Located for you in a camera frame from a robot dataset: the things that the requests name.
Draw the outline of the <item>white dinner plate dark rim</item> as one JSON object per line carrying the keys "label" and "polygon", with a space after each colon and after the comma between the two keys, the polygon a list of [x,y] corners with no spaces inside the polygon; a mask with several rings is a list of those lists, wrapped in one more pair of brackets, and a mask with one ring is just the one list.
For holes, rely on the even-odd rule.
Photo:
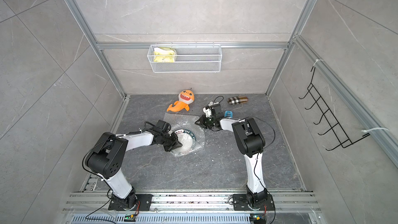
{"label": "white dinner plate dark rim", "polygon": [[178,140],[182,143],[182,147],[172,150],[175,156],[184,156],[195,150],[197,139],[195,134],[187,129],[179,129],[174,132],[178,136]]}

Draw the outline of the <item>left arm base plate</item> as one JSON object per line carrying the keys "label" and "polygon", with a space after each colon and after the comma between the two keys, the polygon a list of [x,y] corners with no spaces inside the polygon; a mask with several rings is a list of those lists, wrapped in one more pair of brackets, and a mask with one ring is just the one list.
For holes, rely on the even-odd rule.
{"label": "left arm base plate", "polygon": [[134,211],[140,207],[139,211],[149,211],[152,202],[152,194],[134,194],[126,199],[120,199],[112,195],[109,203],[109,211]]}

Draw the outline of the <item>clear bubble wrap sheet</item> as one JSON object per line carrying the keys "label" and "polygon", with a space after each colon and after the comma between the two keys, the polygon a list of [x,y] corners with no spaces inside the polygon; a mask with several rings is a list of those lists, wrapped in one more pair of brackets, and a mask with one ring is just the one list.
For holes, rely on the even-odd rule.
{"label": "clear bubble wrap sheet", "polygon": [[202,149],[206,144],[205,131],[195,122],[199,116],[165,113],[163,120],[168,122],[172,131],[177,134],[181,147],[173,149],[175,157],[182,157]]}

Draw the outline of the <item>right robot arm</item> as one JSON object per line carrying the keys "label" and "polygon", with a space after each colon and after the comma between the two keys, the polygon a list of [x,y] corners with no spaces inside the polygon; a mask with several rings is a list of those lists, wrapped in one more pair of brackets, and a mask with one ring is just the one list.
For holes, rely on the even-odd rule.
{"label": "right robot arm", "polygon": [[265,186],[261,166],[266,142],[255,119],[226,117],[219,103],[205,106],[203,112],[195,124],[203,129],[217,128],[233,132],[237,148],[244,155],[247,170],[246,207],[252,210],[274,210],[274,200]]}

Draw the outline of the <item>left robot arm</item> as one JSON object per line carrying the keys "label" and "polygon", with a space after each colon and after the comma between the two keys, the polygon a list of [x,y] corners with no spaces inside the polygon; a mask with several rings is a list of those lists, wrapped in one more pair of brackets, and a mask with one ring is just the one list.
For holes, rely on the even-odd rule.
{"label": "left robot arm", "polygon": [[163,120],[144,122],[143,129],[127,134],[103,133],[83,158],[83,169],[99,176],[112,191],[109,210],[129,211],[138,208],[134,187],[122,172],[127,151],[139,147],[162,145],[166,152],[182,147],[171,125]]}

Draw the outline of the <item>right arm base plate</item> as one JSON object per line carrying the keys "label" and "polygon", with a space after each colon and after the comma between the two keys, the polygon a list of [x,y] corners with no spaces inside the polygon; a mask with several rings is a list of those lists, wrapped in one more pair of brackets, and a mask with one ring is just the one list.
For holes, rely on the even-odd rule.
{"label": "right arm base plate", "polygon": [[233,194],[232,199],[229,201],[235,211],[274,211],[275,203],[273,196],[250,197],[248,194]]}

